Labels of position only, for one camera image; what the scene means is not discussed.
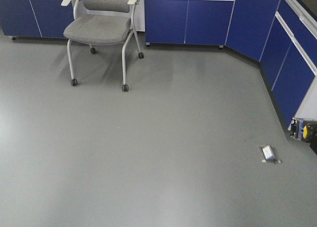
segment cabinet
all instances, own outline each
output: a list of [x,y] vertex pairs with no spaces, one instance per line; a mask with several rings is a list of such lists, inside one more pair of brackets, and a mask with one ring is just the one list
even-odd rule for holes
[[63,38],[73,21],[72,6],[62,0],[0,0],[0,24],[5,35]]
[[260,61],[280,0],[236,0],[226,45]]
[[274,97],[287,125],[295,116],[314,78],[314,73],[292,44],[273,88]]
[[[312,33],[314,28],[303,23],[308,20],[308,14],[293,3],[293,0],[288,0],[288,3],[281,1],[261,59],[286,125],[290,124],[292,117],[315,118],[317,115],[305,111],[311,111],[312,106],[317,105],[312,102],[316,94],[308,93],[317,82],[317,34]],[[308,109],[305,108],[307,94],[310,94]]]
[[291,43],[292,41],[283,26],[278,19],[275,18],[261,59],[261,66],[270,85],[270,89],[274,86]]
[[146,42],[224,45],[234,0],[145,0]]
[[0,25],[5,35],[41,36],[30,0],[0,0]]

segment gray chair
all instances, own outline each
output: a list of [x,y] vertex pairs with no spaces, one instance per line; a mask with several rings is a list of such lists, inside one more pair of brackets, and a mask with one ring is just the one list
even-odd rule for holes
[[[72,0],[63,0],[62,6],[68,5]],[[78,2],[74,4],[74,21],[67,26],[64,36],[68,38],[67,53],[70,67],[71,84],[76,86],[77,80],[74,75],[73,60],[70,46],[72,41],[76,41],[90,46],[92,54],[96,53],[94,45],[114,45],[124,43],[122,47],[122,90],[129,91],[126,81],[125,50],[128,42],[134,34],[139,50],[139,58],[144,58],[140,49],[137,31],[134,25],[135,6],[138,0],[81,0],[88,10],[115,11],[129,13],[132,6],[131,17],[124,16],[104,16],[86,14],[77,17]]]

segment blue cabinet door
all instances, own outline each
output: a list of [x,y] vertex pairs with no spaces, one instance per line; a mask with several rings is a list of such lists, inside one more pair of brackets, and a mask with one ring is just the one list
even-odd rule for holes
[[236,0],[226,45],[260,60],[280,0]]
[[0,25],[5,35],[41,36],[29,0],[0,0]]
[[292,44],[273,88],[273,94],[286,125],[301,105],[315,75]]
[[292,10],[285,0],[282,0],[278,7],[279,14],[290,27],[296,40],[303,47],[307,55],[317,65],[317,39],[301,22],[298,15]]
[[65,28],[74,20],[72,5],[61,6],[63,0],[31,0],[42,37],[63,38]]
[[147,43],[184,44],[188,0],[144,0]]
[[186,44],[224,45],[233,1],[189,0]]
[[271,89],[291,43],[284,28],[275,18],[261,59],[261,66]]

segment gray floor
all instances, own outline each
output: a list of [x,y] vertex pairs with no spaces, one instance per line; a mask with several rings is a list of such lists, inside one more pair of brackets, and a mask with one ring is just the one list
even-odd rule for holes
[[73,88],[65,40],[0,43],[1,227],[317,226],[317,156],[256,63],[180,45],[139,60],[133,43],[123,93],[119,46],[75,44]]

